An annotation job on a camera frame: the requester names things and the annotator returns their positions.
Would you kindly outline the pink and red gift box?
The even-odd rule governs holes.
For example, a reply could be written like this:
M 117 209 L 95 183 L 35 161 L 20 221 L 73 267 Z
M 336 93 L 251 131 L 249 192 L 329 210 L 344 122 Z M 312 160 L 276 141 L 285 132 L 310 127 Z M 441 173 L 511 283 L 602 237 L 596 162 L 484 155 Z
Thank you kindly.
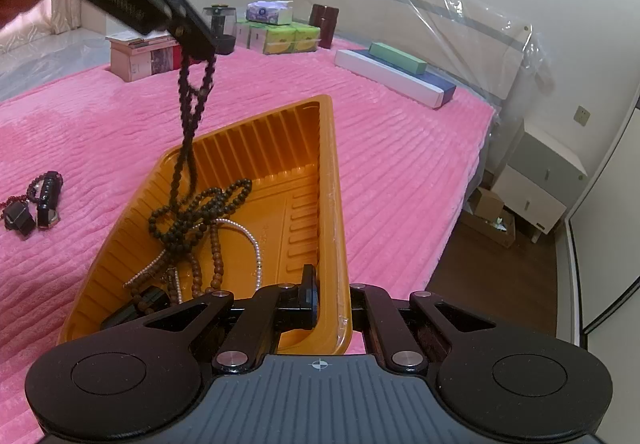
M 119 32 L 106 39 L 110 42 L 110 71 L 122 81 L 139 81 L 180 66 L 181 47 L 167 32 L 145 36 Z

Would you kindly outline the cardboard box on floor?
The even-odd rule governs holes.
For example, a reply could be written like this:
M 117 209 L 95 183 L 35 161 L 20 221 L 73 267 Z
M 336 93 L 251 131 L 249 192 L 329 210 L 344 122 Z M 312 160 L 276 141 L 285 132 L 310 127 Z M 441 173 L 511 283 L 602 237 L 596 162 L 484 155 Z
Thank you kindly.
M 511 248 L 514 244 L 514 217 L 504 208 L 504 203 L 497 193 L 491 190 L 477 187 L 465 202 L 459 222 L 503 248 Z

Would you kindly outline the long white box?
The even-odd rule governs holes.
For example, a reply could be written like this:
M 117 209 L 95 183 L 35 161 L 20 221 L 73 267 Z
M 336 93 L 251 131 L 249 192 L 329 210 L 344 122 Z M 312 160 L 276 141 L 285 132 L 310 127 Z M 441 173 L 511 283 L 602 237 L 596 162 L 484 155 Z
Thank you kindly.
M 456 84 L 446 78 L 428 71 L 421 75 L 410 74 L 374 58 L 364 49 L 340 49 L 335 54 L 334 64 L 431 109 L 439 109 L 448 104 L 457 88 Z

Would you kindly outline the orange plastic tray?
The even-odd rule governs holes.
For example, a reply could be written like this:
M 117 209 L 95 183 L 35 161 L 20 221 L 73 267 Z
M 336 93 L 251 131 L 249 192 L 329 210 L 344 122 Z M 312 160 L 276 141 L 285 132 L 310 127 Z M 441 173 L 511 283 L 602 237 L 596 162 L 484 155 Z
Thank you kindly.
M 125 283 L 162 246 L 148 228 L 152 211 L 168 201 L 178 151 L 167 151 L 111 229 L 79 289 L 58 340 L 94 334 L 125 305 Z M 224 289 L 238 299 L 257 286 L 298 282 L 314 265 L 318 319 L 310 330 L 280 339 L 283 354 L 342 354 L 352 335 L 349 284 L 332 100 L 312 98 L 271 110 L 194 141 L 198 189 L 227 187 L 250 178 L 247 201 L 232 214 L 244 233 L 220 231 Z

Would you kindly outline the plastic wrapped headboard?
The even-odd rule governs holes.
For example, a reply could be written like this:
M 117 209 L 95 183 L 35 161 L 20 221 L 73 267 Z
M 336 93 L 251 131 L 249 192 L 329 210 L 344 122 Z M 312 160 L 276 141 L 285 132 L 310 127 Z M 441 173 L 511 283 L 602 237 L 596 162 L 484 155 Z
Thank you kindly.
M 423 59 L 518 121 L 533 107 L 544 51 L 533 25 L 477 0 L 292 0 L 297 21 L 314 5 L 338 11 L 336 33 L 381 42 Z

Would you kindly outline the beige curtain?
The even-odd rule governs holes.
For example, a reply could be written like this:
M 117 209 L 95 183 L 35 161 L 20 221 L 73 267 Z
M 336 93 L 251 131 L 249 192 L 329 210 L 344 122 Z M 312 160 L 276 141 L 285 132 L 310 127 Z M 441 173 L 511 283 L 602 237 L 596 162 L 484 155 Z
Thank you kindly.
M 0 33 L 1 54 L 58 35 L 81 26 L 81 0 L 40 0 L 31 10 L 22 12 Z

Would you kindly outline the black glass jar device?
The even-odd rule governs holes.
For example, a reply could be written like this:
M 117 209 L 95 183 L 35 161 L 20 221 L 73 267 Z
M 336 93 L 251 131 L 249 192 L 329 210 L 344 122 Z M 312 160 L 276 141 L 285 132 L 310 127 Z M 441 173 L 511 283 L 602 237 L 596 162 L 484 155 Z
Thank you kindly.
M 227 56 L 234 52 L 236 9 L 228 5 L 212 5 L 203 8 L 212 30 L 216 53 Z

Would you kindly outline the tissue pack white purple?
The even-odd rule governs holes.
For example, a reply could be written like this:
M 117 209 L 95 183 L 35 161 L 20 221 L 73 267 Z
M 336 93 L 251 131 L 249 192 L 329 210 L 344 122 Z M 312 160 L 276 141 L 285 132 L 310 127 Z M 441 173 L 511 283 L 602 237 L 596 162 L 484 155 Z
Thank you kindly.
M 288 26 L 293 21 L 293 2 L 292 0 L 256 0 L 246 5 L 245 19 L 275 26 Z

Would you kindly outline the small black square watch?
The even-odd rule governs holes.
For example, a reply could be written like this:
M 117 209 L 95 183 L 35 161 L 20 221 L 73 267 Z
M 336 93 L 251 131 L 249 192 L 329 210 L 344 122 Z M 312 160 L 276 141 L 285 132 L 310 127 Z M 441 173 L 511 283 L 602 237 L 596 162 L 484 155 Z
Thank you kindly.
M 49 171 L 29 183 L 22 195 L 10 196 L 1 204 L 1 219 L 7 230 L 28 238 L 36 229 L 50 229 L 59 219 L 63 177 Z

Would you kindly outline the dark brown box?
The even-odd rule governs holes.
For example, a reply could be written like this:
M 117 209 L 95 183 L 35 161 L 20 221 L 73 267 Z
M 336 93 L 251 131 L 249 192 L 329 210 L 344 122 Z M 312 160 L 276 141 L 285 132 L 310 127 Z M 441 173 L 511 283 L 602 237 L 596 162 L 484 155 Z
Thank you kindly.
M 335 7 L 313 4 L 308 24 L 316 26 L 319 30 L 318 46 L 330 49 L 333 42 L 337 18 L 340 10 Z

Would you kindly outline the long green box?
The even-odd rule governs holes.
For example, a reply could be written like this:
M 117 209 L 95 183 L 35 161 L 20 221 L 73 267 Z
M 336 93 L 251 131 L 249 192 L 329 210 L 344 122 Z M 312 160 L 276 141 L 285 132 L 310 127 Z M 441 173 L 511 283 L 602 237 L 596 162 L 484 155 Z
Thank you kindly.
M 422 75 L 426 70 L 424 60 L 385 43 L 372 43 L 369 46 L 369 54 L 377 60 L 412 75 Z

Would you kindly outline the white grey nightstand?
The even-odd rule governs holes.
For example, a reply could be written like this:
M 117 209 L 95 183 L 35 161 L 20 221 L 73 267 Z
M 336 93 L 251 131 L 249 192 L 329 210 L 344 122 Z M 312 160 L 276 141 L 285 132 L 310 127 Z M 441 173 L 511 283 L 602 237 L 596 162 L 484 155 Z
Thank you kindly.
M 525 219 L 533 241 L 549 234 L 582 194 L 588 173 L 570 148 L 524 120 L 491 184 L 511 212 Z

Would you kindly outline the pink ribbed bed blanket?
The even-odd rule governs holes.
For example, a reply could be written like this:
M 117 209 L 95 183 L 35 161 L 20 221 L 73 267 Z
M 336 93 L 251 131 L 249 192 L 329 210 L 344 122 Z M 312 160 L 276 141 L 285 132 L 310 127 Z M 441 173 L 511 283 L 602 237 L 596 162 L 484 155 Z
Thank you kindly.
M 350 279 L 408 297 L 428 284 L 494 122 L 465 88 L 430 109 L 337 68 L 333 50 L 218 59 L 202 132 L 308 97 L 332 98 Z M 1 106 L 1 192 L 39 174 L 64 179 L 61 219 L 22 239 L 1 234 L 1 438 L 40 430 L 24 395 L 28 367 L 58 340 L 108 232 L 156 161 L 181 138 L 177 77 L 126 83 L 104 66 Z

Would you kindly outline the green yellow boxes stack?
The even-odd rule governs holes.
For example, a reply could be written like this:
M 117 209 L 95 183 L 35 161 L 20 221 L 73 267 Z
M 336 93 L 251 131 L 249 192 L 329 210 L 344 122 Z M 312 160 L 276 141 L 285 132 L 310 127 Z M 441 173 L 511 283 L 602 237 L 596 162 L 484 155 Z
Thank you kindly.
M 320 40 L 320 29 L 303 23 L 279 26 L 238 21 L 235 25 L 235 40 L 236 45 L 262 55 L 315 52 Z

